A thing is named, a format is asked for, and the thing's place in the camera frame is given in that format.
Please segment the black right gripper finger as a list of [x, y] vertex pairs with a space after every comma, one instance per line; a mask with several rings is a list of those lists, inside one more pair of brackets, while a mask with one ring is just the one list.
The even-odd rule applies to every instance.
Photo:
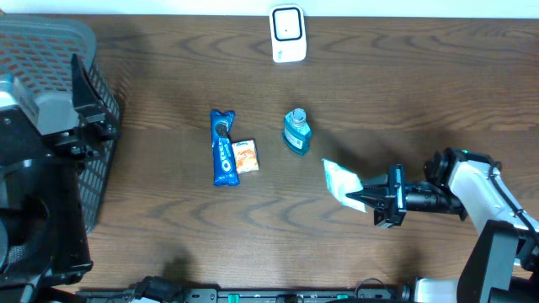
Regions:
[[389, 206], [390, 200], [388, 188], [386, 187], [369, 187], [360, 191], [347, 193], [345, 196], [362, 202], [375, 210], [385, 210]]
[[389, 184], [389, 176], [387, 174], [382, 174], [374, 178], [370, 178], [363, 183], [364, 189], [373, 189], [373, 188], [384, 188]]

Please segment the white wet wipes pack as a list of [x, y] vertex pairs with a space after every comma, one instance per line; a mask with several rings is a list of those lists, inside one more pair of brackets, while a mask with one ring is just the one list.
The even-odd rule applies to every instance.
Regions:
[[323, 159], [322, 162], [329, 193], [342, 206], [366, 213], [366, 206], [363, 202], [346, 196], [346, 194], [358, 192], [363, 189], [358, 175], [328, 159]]

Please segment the teal mouthwash bottle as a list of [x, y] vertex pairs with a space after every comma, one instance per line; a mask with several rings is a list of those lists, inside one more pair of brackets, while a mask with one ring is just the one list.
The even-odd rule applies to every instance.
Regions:
[[310, 148], [312, 130], [307, 123], [307, 113], [296, 108], [287, 113], [283, 119], [283, 141], [296, 154], [304, 156]]

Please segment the blue Oreo cookie pack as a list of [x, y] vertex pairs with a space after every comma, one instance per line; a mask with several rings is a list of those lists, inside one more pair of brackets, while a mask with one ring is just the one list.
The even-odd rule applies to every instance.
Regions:
[[211, 147], [214, 167], [214, 185], [238, 186], [240, 184], [235, 156], [230, 140], [230, 130], [235, 118], [233, 111], [221, 112], [212, 110], [211, 118]]

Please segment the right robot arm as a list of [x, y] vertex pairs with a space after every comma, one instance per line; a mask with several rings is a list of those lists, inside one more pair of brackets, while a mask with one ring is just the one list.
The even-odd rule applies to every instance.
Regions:
[[347, 198], [374, 210], [374, 224], [400, 226], [409, 212], [470, 220], [478, 240], [457, 279], [417, 278], [394, 302], [537, 302], [538, 221], [510, 192], [491, 156], [448, 147], [424, 164], [423, 181], [410, 183], [403, 165], [365, 181]]

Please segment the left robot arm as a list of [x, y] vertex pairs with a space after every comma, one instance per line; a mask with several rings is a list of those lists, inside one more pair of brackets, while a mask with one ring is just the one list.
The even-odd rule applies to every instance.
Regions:
[[73, 55], [72, 105], [79, 124], [43, 136], [8, 78], [1, 105], [1, 300], [81, 302], [62, 291], [93, 267], [78, 177], [104, 157], [120, 122]]

